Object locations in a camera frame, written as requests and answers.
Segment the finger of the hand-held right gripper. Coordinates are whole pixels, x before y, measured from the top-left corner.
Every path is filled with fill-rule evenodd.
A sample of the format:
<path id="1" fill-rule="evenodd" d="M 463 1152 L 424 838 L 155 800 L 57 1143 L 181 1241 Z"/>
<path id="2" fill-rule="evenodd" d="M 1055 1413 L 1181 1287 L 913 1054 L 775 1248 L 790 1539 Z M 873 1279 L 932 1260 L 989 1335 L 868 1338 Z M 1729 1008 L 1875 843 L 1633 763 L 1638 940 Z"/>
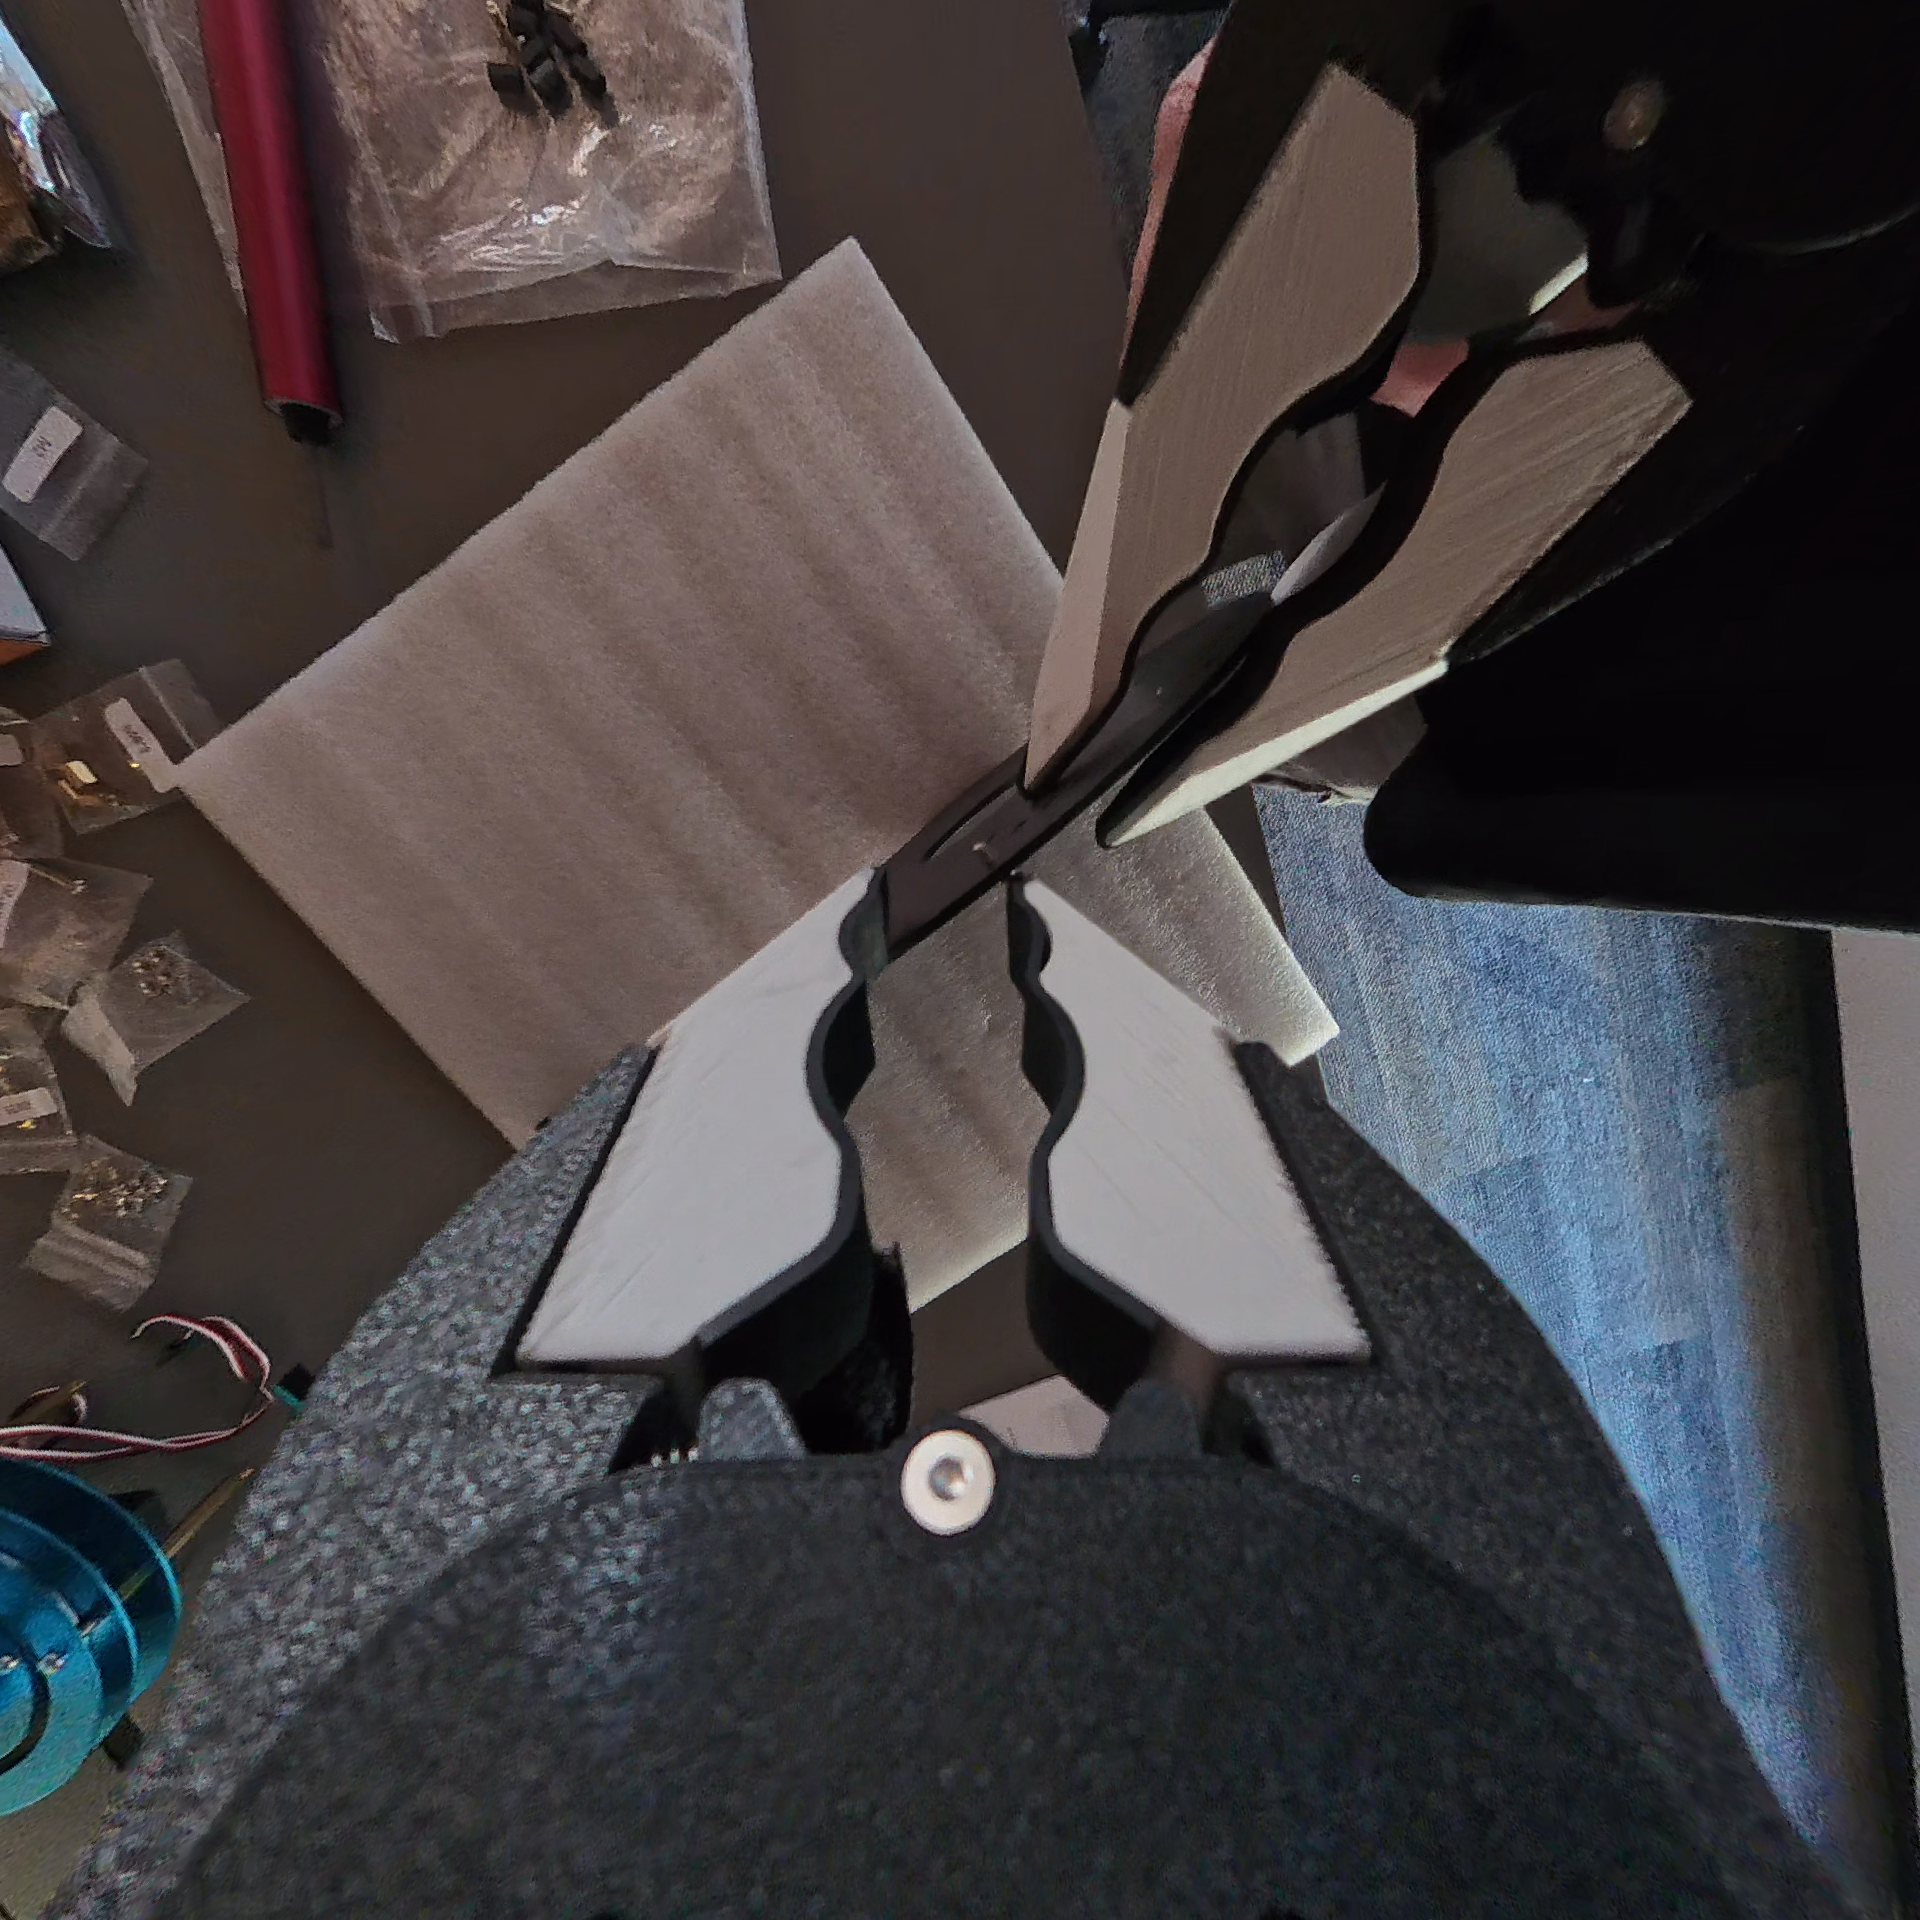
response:
<path id="1" fill-rule="evenodd" d="M 1362 78 L 1371 5 L 1228 5 L 1100 426 L 1045 649 L 1027 774 L 1115 706 L 1200 578 L 1242 467 L 1359 392 L 1422 279 L 1422 136 Z"/>
<path id="2" fill-rule="evenodd" d="M 1694 392 L 1644 337 L 1549 344 L 1502 366 L 1463 366 L 1443 395 L 1463 401 L 1443 431 L 1434 477 L 1413 483 L 1410 525 L 1379 505 L 1365 533 L 1384 558 L 1330 614 L 1307 592 L 1276 614 L 1289 632 L 1264 686 L 1166 774 L 1139 774 L 1099 822 L 1103 848 L 1210 806 L 1247 781 L 1367 728 L 1447 674 L 1456 640 L 1517 589 L 1694 408 Z"/>

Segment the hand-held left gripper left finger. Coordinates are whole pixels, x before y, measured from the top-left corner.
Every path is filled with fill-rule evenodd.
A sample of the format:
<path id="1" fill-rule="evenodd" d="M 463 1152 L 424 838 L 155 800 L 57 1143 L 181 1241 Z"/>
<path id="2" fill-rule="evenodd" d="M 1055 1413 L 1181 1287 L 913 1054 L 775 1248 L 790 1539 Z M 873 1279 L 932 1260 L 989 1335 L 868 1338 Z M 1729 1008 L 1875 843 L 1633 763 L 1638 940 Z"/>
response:
<path id="1" fill-rule="evenodd" d="M 849 1110 L 878 1066 L 885 879 L 862 869 L 652 1041 L 518 1324 L 518 1370 L 643 1374 L 668 1427 L 762 1378 L 816 1453 L 892 1445 L 913 1400 L 898 1250 Z"/>

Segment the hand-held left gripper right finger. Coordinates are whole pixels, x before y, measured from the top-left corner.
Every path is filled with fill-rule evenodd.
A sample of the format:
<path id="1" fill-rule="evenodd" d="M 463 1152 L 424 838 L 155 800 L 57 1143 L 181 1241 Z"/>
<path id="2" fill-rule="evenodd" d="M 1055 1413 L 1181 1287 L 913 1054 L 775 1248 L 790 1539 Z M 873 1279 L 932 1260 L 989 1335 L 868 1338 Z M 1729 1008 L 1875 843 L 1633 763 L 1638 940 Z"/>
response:
<path id="1" fill-rule="evenodd" d="M 1107 1413 L 1100 1445 L 1260 1445 L 1236 1378 L 1371 1363 L 1340 1241 L 1260 1069 L 1200 1001 L 1039 879 L 1007 886 L 1024 1074 L 1027 1324 Z"/>

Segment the dark grey desk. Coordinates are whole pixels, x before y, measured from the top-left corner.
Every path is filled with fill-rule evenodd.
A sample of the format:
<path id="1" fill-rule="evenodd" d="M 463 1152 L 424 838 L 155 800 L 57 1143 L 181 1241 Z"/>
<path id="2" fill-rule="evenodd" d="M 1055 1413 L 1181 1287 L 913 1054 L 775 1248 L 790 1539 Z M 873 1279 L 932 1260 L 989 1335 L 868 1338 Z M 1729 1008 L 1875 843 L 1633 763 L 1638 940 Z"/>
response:
<path id="1" fill-rule="evenodd" d="M 339 332 L 347 431 L 292 444 L 176 116 L 122 5 L 11 5 L 78 122 L 127 254 L 3 279 L 3 344 L 148 475 L 69 562 L 6 531 L 54 645 L 3 666 L 47 712 L 181 660 L 243 718 L 694 361 L 766 290 L 384 344 Z M 781 262 L 855 235 L 1035 531 L 1067 558 L 1127 310 L 1115 203 L 1050 5 L 750 5 Z M 251 1400 L 162 1314 L 228 1314 L 323 1369 L 358 1314 L 493 1174 L 506 1139 L 190 800 L 76 841 L 151 879 L 135 940 L 181 934 L 251 1004 L 126 1107 L 65 1047 L 78 1127 L 192 1190 L 151 1294 L 111 1314 L 24 1269 L 57 1180 L 3 1180 L 3 1407 L 85 1382 L 111 1427 L 186 1433 Z"/>

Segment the person's right hand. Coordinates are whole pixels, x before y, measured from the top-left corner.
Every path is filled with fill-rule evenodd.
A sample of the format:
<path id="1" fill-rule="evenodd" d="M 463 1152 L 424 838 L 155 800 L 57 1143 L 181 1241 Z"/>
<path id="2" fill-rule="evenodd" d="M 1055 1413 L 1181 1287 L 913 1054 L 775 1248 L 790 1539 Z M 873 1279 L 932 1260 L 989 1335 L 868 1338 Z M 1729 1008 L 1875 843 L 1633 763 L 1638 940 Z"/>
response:
<path id="1" fill-rule="evenodd" d="M 1136 243 L 1136 254 L 1134 254 L 1134 281 L 1128 281 L 1128 307 L 1127 307 L 1127 341 L 1134 341 L 1134 332 L 1139 323 L 1139 303 L 1143 303 L 1143 290 L 1149 290 L 1152 258 L 1157 249 L 1160 224 L 1166 224 L 1174 173 L 1175 173 L 1175 164 L 1181 164 L 1181 152 L 1183 152 L 1183 142 L 1185 142 L 1198 89 L 1200 89 L 1200 82 L 1208 76 L 1214 43 L 1220 39 L 1208 39 L 1185 60 L 1185 66 L 1168 82 L 1168 89 L 1160 97 L 1160 107 L 1157 107 L 1157 116 L 1153 116 L 1152 170 L 1149 170 L 1149 208 L 1143 208 L 1139 243 Z"/>

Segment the person's black clothing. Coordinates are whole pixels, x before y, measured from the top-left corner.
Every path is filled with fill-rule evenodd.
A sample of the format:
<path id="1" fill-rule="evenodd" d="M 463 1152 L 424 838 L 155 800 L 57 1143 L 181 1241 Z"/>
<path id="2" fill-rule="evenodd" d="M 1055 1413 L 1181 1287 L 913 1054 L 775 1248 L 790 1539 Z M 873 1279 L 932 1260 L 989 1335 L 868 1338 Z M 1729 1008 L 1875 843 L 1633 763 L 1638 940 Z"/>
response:
<path id="1" fill-rule="evenodd" d="M 1772 262 L 1842 366 L 1729 501 L 1454 666 L 1365 850 L 1404 895 L 1918 934 L 1918 222 Z"/>

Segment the white foam sheet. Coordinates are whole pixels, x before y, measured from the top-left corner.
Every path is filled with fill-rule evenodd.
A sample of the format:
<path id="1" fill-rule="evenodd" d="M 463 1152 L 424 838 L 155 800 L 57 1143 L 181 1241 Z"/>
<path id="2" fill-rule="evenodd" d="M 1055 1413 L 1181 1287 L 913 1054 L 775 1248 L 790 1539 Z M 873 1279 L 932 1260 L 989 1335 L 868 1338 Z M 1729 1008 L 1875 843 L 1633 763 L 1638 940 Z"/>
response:
<path id="1" fill-rule="evenodd" d="M 523 1148 L 1027 743 L 1057 596 L 846 237 L 186 794 Z"/>

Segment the small bag with silver nuts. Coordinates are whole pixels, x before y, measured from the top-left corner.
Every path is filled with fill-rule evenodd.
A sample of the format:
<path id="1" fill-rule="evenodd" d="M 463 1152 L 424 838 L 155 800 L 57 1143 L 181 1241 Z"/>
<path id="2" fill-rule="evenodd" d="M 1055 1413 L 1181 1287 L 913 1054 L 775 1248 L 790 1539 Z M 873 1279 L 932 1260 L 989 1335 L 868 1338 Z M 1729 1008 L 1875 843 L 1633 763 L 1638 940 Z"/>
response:
<path id="1" fill-rule="evenodd" d="M 107 1074 L 122 1105 L 135 1105 L 148 1069 L 245 1004 L 251 995 L 212 971 L 176 931 L 85 981 L 57 1032 Z"/>

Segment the small clear parts bag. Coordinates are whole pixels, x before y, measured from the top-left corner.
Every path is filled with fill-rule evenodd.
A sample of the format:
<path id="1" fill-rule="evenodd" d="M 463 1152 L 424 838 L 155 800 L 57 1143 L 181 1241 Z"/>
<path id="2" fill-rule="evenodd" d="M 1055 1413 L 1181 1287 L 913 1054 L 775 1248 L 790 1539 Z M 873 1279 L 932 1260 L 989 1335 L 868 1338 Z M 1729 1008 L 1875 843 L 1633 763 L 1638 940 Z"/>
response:
<path id="1" fill-rule="evenodd" d="M 31 1015 L 3 1004 L 3 1174 L 72 1172 L 78 1131 Z"/>
<path id="2" fill-rule="evenodd" d="M 126 1314 L 162 1276 L 192 1180 L 84 1135 L 47 1228 L 24 1269 L 76 1298 Z"/>
<path id="3" fill-rule="evenodd" d="M 3 858 L 65 856 L 65 814 L 31 749 L 31 722 L 3 708 Z"/>
<path id="4" fill-rule="evenodd" d="M 3 858 L 3 1001 L 72 1008 L 116 965 L 151 886 L 142 873 L 76 858 Z"/>

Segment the large clear plastic bag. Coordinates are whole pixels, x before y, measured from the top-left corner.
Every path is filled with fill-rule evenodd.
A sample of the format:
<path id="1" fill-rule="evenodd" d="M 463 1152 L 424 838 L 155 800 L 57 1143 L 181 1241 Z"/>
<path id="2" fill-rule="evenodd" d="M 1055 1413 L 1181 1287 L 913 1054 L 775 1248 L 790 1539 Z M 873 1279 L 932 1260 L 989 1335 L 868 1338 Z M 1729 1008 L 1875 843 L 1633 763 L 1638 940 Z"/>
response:
<path id="1" fill-rule="evenodd" d="M 568 5 L 615 116 L 506 110 L 486 5 L 288 5 L 323 291 L 384 341 L 781 279 L 746 5 Z M 198 5 L 126 5 L 243 298 Z"/>

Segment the small bag with brass parts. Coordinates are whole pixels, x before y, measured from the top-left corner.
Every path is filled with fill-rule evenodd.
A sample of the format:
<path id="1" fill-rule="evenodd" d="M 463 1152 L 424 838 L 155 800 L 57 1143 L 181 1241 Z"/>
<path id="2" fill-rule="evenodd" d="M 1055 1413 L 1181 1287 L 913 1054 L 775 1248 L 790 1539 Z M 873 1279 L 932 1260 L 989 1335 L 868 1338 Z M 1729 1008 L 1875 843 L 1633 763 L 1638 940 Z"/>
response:
<path id="1" fill-rule="evenodd" d="M 181 797 L 181 763 L 225 729 L 181 660 L 156 660 L 29 722 L 31 763 L 72 833 Z"/>

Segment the pile of small black parts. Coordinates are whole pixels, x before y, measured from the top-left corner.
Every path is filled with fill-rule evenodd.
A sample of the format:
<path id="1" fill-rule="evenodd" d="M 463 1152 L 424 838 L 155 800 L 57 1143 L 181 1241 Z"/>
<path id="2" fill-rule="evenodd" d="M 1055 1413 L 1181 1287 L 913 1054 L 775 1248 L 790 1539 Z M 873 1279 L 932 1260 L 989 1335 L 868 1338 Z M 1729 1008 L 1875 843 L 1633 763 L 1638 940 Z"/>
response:
<path id="1" fill-rule="evenodd" d="M 615 116 L 612 82 L 568 5 L 486 5 L 486 17 L 486 78 L 506 110 L 551 125 L 575 110 Z"/>

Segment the small grey labelled bag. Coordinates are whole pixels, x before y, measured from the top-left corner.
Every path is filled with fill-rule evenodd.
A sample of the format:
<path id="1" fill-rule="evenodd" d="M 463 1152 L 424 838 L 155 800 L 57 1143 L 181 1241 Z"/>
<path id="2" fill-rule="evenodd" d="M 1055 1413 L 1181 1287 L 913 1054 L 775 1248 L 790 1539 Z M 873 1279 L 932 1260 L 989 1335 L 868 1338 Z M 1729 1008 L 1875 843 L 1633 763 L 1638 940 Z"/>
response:
<path id="1" fill-rule="evenodd" d="M 117 525 L 148 458 L 3 350 L 3 518 L 65 558 Z"/>

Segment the red handled screwdriver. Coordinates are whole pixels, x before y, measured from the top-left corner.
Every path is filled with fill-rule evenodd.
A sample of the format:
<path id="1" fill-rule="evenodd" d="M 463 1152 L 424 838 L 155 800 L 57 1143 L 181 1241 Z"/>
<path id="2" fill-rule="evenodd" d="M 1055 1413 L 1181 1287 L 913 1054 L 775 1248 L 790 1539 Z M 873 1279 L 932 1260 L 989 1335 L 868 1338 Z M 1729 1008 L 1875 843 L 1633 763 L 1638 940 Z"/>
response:
<path id="1" fill-rule="evenodd" d="M 198 5 L 237 268 L 263 408 L 306 453 L 319 550 L 335 550 L 329 448 L 342 426 L 320 229 L 288 5 Z"/>

